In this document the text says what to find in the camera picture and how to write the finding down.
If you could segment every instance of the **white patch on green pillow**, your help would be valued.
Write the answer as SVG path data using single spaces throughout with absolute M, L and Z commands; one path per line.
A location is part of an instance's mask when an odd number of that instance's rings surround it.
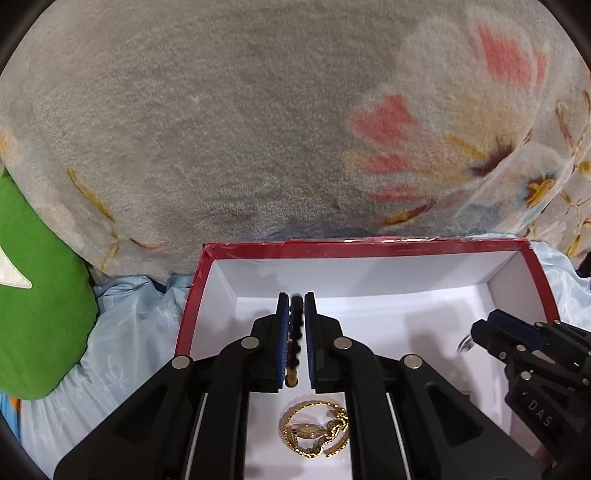
M 0 247 L 0 285 L 15 288 L 32 288 L 33 284 L 10 261 Z

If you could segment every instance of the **green pillow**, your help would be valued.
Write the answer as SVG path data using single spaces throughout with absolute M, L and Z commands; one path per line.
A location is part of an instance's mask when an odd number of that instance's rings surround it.
M 0 390 L 23 400 L 47 396 L 84 354 L 96 313 L 84 262 L 45 226 L 4 170 Z

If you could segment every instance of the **box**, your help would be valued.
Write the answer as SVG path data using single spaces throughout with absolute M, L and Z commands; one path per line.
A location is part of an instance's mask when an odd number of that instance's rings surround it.
M 473 322 L 495 308 L 530 323 L 559 319 L 550 286 L 523 239 L 397 239 L 208 244 L 191 287 L 177 355 L 195 360 L 250 333 L 275 312 L 279 292 L 313 291 L 318 313 L 337 318 L 343 334 L 374 353 L 423 357 L 523 448 L 539 441 L 504 403 L 503 363 L 476 346 L 456 348 Z M 305 459 L 279 434 L 295 403 L 324 398 L 345 406 L 343 394 L 316 395 L 308 379 L 305 338 L 299 383 L 279 394 L 251 394 L 245 478 L 348 479 L 349 449 Z M 323 413 L 301 421 L 325 423 Z

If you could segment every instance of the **gold chain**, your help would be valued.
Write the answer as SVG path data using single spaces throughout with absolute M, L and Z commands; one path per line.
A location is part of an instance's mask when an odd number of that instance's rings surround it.
M 308 407 L 325 405 L 329 408 L 329 414 L 333 417 L 325 427 L 315 423 L 290 424 L 296 413 Z M 281 431 L 287 446 L 298 455 L 305 458 L 315 458 L 321 453 L 331 457 L 341 452 L 349 443 L 349 417 L 347 411 L 338 403 L 326 400 L 308 400 L 292 407 L 281 422 Z M 334 442 L 337 437 L 342 438 L 332 447 L 324 448 L 328 443 Z M 302 448 L 298 439 L 314 439 L 314 445 L 310 448 Z

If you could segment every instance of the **silver rivet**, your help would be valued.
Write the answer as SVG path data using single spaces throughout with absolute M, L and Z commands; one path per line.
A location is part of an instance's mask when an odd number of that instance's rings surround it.
M 353 342 L 350 338 L 338 337 L 335 338 L 333 345 L 335 346 L 335 348 L 338 348 L 339 350 L 347 350 L 353 346 Z
M 423 364 L 423 359 L 418 355 L 407 355 L 404 357 L 404 365 L 409 368 L 419 368 Z
M 246 350 L 252 350 L 253 348 L 258 347 L 259 343 L 260 342 L 256 337 L 244 337 L 242 342 L 240 342 L 240 345 L 242 345 L 242 348 L 245 348 Z
M 185 355 L 179 355 L 173 358 L 172 366 L 177 370 L 187 368 L 191 364 L 191 359 Z

